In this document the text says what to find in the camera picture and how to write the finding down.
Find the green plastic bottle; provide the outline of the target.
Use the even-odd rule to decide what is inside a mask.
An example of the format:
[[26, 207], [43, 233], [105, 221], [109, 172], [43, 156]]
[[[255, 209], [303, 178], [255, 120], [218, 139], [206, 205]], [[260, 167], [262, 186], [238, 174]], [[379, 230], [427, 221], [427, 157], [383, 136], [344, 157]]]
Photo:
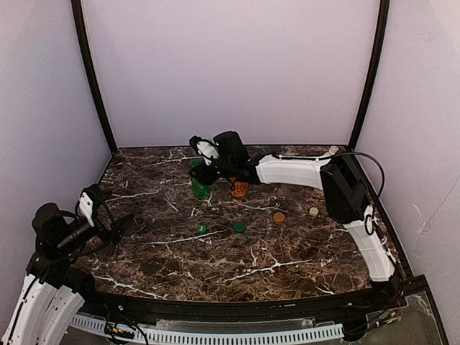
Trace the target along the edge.
[[207, 185], [200, 184], [195, 178], [191, 178], [192, 188], [193, 188], [193, 195], [198, 200], [206, 200], [209, 199], [211, 196], [211, 189]]

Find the dark green bottle cap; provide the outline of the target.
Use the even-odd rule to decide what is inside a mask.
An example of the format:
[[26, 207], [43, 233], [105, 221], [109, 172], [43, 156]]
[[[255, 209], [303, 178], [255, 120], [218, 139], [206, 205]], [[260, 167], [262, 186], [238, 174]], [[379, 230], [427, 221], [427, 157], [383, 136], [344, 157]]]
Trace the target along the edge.
[[244, 222], [236, 222], [233, 225], [233, 229], [236, 233], [244, 233], [247, 230], [247, 225]]

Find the brown coffee bottle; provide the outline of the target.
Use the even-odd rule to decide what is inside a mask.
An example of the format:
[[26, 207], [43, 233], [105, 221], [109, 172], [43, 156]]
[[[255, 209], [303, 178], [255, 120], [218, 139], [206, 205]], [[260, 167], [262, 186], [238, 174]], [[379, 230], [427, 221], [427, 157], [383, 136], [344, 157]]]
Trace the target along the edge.
[[280, 193], [282, 195], [289, 195], [291, 193], [291, 190], [292, 190], [292, 185], [288, 185], [288, 184], [282, 184], [280, 186]]

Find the orange juice bottle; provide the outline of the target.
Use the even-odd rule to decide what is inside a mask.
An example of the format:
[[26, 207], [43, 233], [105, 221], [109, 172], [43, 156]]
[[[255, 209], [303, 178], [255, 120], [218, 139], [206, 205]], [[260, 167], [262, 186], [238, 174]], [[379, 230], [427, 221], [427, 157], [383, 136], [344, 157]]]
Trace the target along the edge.
[[230, 193], [235, 198], [244, 198], [249, 192], [249, 184], [241, 182], [236, 178], [230, 178]]

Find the yellow tea bottle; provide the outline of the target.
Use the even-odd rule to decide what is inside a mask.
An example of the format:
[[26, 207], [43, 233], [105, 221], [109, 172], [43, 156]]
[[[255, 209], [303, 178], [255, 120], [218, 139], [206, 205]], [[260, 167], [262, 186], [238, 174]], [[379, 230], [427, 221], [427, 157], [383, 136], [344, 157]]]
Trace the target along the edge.
[[339, 152], [339, 147], [331, 145], [329, 149], [324, 153], [325, 156], [333, 156]]

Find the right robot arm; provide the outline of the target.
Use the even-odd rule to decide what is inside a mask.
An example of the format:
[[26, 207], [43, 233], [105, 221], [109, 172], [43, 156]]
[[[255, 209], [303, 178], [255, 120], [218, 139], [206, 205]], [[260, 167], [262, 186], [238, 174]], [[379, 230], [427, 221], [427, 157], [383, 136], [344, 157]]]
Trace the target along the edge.
[[375, 288], [396, 286], [401, 278], [364, 184], [350, 152], [296, 157], [275, 153], [250, 156], [237, 132], [227, 131], [212, 140], [194, 136], [189, 145], [203, 161], [189, 172], [202, 185], [219, 178], [232, 184], [301, 185], [323, 191], [331, 219], [351, 234]]

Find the gold bottle cap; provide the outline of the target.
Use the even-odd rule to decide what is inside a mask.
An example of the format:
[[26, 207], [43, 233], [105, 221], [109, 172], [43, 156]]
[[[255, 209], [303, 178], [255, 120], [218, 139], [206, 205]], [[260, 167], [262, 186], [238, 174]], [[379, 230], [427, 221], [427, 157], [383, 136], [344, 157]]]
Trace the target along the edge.
[[276, 212], [273, 214], [273, 221], [277, 224], [283, 224], [285, 222], [286, 216], [282, 212]]

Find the small green bottle cap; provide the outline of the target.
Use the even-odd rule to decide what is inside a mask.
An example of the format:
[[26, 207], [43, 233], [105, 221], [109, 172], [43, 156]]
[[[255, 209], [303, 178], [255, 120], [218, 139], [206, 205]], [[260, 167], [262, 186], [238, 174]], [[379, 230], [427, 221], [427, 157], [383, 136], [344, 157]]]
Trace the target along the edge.
[[204, 225], [199, 225], [196, 229], [198, 235], [204, 235], [208, 233], [208, 229]]

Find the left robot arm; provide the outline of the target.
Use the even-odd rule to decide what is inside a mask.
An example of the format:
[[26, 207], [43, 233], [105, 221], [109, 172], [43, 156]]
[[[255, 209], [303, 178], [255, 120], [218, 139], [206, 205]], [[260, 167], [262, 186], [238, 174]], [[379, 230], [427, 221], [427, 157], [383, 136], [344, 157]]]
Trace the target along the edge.
[[32, 219], [35, 251], [2, 344], [59, 344], [85, 303], [96, 302], [95, 279], [76, 268], [82, 257], [116, 246], [134, 220], [114, 218], [111, 191], [84, 188], [73, 211], [56, 203], [40, 206]]

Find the pale yellow bottle cap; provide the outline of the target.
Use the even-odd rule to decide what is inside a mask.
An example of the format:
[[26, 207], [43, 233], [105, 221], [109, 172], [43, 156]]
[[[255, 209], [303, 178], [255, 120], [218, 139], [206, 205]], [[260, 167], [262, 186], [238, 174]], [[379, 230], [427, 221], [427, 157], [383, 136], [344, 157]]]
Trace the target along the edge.
[[316, 207], [312, 207], [312, 208], [310, 208], [310, 210], [309, 210], [309, 214], [310, 214], [311, 216], [317, 216], [318, 213], [319, 213], [319, 210], [318, 210]]

